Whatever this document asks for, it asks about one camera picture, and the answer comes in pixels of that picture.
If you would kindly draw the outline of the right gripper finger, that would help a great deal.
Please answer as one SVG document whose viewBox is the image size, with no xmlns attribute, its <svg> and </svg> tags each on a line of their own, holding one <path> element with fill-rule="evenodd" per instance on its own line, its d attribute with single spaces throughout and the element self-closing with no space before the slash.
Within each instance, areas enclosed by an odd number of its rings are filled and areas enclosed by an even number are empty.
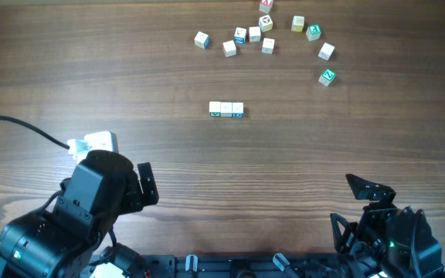
<svg viewBox="0 0 445 278">
<path fill-rule="evenodd" d="M 396 196 L 396 192 L 387 185 L 367 181 L 354 174 L 347 174 L 345 177 L 356 200 L 392 202 Z"/>
<path fill-rule="evenodd" d="M 338 253 L 346 253 L 351 233 L 350 223 L 337 213 L 330 214 L 334 248 Z"/>
</svg>

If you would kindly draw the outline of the wooden block number six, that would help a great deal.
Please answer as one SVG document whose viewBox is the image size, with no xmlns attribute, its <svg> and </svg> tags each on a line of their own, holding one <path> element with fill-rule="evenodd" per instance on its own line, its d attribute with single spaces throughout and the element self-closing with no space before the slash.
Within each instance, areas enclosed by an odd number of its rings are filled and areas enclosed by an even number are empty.
<svg viewBox="0 0 445 278">
<path fill-rule="evenodd" d="M 220 117 L 221 116 L 221 103 L 219 101 L 209 102 L 209 116 Z"/>
</svg>

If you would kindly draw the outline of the wooden block number nine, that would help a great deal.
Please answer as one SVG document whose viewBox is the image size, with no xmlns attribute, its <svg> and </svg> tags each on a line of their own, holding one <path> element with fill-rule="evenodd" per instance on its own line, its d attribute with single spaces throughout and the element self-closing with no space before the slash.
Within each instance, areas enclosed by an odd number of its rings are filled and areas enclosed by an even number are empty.
<svg viewBox="0 0 445 278">
<path fill-rule="evenodd" d="M 233 116 L 233 104 L 231 102 L 220 103 L 220 116 L 232 117 Z"/>
</svg>

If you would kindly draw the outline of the wooden block red picture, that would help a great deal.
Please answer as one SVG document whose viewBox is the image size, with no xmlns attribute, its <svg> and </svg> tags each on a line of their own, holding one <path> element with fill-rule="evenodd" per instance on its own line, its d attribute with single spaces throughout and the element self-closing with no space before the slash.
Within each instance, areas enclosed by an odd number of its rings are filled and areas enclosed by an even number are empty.
<svg viewBox="0 0 445 278">
<path fill-rule="evenodd" d="M 244 117 L 244 105 L 243 103 L 232 103 L 232 117 Z"/>
</svg>

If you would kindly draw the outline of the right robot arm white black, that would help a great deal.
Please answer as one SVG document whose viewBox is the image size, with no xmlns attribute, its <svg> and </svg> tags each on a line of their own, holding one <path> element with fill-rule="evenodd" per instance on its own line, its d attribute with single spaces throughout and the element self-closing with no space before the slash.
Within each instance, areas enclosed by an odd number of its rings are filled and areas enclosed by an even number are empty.
<svg viewBox="0 0 445 278">
<path fill-rule="evenodd" d="M 396 207 L 396 192 L 387 185 L 354 174 L 345 177 L 355 199 L 369 201 L 358 222 L 330 214 L 334 248 L 352 259 L 352 275 L 445 277 L 442 247 L 425 212 Z"/>
</svg>

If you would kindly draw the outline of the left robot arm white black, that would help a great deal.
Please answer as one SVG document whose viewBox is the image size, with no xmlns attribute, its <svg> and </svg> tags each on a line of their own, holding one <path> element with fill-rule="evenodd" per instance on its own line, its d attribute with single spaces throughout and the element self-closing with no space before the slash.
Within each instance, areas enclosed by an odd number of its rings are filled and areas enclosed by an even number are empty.
<svg viewBox="0 0 445 278">
<path fill-rule="evenodd" d="M 77 277 L 120 215 L 157 203 L 150 163 L 91 151 L 46 205 L 2 230 L 0 277 Z"/>
</svg>

